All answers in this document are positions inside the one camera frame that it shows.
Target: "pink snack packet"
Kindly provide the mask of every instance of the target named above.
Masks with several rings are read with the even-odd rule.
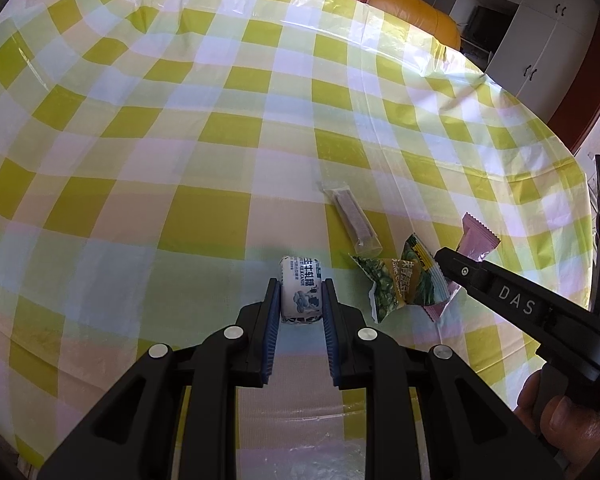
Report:
[[[462,217],[462,238],[456,251],[476,262],[483,261],[491,251],[500,245],[500,239],[485,227],[479,220],[465,213]],[[431,320],[438,321],[446,306],[460,290],[456,282],[447,282],[450,297],[447,301],[423,307]]]

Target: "orange leather sofa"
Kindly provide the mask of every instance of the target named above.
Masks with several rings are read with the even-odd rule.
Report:
[[[422,0],[369,0],[368,4],[428,32],[446,46],[460,49],[456,22]]]

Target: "snack package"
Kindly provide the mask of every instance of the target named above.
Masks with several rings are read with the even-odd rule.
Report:
[[[378,256],[382,251],[378,235],[349,186],[339,182],[323,182],[322,190],[338,211],[356,254],[368,258]]]
[[[426,306],[448,300],[442,271],[415,234],[404,243],[399,260],[352,258],[373,282],[369,300],[376,323],[408,304]]]
[[[280,260],[280,316],[285,323],[305,324],[322,317],[322,271],[312,258]]]
[[[480,221],[465,213],[462,218],[462,238],[456,251],[463,256],[467,256],[476,262],[483,261],[491,251],[495,250],[500,244],[500,239],[487,229]],[[460,285],[455,282],[447,282],[449,297],[434,305],[424,306],[424,310],[431,320],[438,321],[445,311],[446,306],[460,290]]]

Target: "finger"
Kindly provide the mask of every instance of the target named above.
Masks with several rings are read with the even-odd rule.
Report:
[[[531,415],[531,410],[527,410],[518,406],[515,410],[513,410],[513,413],[515,413],[518,416],[520,422],[522,422],[522,424],[524,424],[531,433],[538,433],[538,428],[536,428],[534,418]]]
[[[518,396],[518,406],[525,408],[529,411],[533,408],[536,403],[536,397],[538,396],[538,390],[540,389],[540,372],[532,373],[525,381],[525,385],[522,386],[522,391]]]
[[[574,467],[584,466],[600,449],[600,415],[573,404],[568,397],[554,397],[540,419],[549,444],[562,450]]]

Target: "checkered tablecloth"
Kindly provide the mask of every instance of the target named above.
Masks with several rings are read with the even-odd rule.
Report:
[[[286,254],[372,324],[325,180],[385,257],[412,231],[454,248],[468,211],[502,240],[491,261],[586,304],[576,161],[415,27],[354,0],[61,0],[1,23],[0,433],[40,465],[139,354],[231,324]],[[450,345],[511,406],[539,366],[464,293],[380,329]],[[321,323],[281,327],[270,385],[238,394],[241,478],[362,478],[363,408]]]

